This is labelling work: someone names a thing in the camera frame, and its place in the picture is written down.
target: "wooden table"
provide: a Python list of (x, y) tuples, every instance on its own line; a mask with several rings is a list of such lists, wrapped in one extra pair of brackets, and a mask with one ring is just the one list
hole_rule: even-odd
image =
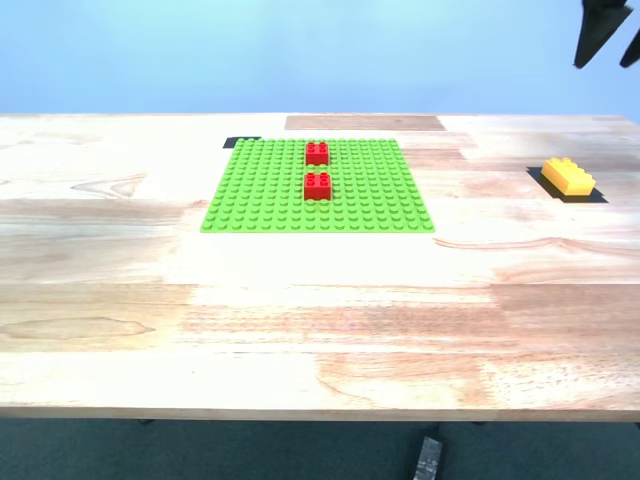
[[(437, 232), (201, 234), (230, 136), (396, 138)], [(4, 116), (0, 167), (2, 415), (640, 421), (623, 118)]]

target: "blue wall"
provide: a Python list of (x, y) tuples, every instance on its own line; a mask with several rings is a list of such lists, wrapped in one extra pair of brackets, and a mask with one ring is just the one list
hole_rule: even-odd
[(601, 113), (640, 121), (640, 65), (618, 66), (640, 9), (579, 71), (581, 12), (580, 0), (8, 1), (0, 111)]

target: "dark wood patch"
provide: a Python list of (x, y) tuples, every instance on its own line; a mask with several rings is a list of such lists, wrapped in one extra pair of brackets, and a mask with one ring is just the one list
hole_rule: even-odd
[(394, 130), (443, 132), (435, 115), (290, 115), (286, 130)]
[(640, 151), (636, 155), (606, 154), (602, 155), (563, 155), (576, 162), (580, 168), (593, 172), (640, 172)]
[(426, 403), (440, 403), (438, 396), (433, 396), (434, 391), (451, 395), (445, 403), (477, 407), (494, 402), (480, 380), (480, 362), (488, 357), (478, 351), (473, 355), (319, 353), (315, 355), (316, 379), (336, 393), (352, 396), (363, 406), (380, 407), (376, 398), (380, 394), (388, 395), (391, 384), (405, 395), (410, 394), (416, 408), (428, 409)]
[(301, 346), (305, 351), (384, 346), (448, 353), (513, 347), (495, 307), (474, 302), (321, 308), (192, 306), (181, 329), (183, 341), (225, 344), (234, 351), (241, 351), (247, 338), (252, 338), (253, 346), (266, 344), (265, 348), (284, 352)]
[(107, 226), (123, 231), (128, 227), (175, 226), (190, 208), (186, 202), (143, 199), (9, 199), (0, 202), (0, 224), (25, 225), (25, 229), (28, 223), (38, 227), (86, 226), (86, 230), (73, 233), (92, 235)]
[(402, 153), (412, 168), (425, 170), (469, 170), (469, 162), (457, 148), (403, 148)]
[(637, 353), (640, 285), (492, 285), (520, 351)]

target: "lego baseplate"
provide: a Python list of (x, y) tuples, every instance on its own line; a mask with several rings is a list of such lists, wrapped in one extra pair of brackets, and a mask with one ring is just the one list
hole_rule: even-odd
[[(308, 142), (329, 165), (305, 165)], [(306, 173), (328, 172), (331, 200), (304, 200)], [(238, 140), (201, 232), (423, 232), (431, 217), (395, 140)]]

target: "yellow lego brick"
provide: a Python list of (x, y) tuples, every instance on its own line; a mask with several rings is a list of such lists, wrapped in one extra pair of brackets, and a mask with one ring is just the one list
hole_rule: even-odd
[(563, 195), (591, 195), (596, 181), (570, 158), (551, 158), (542, 167), (544, 175)]

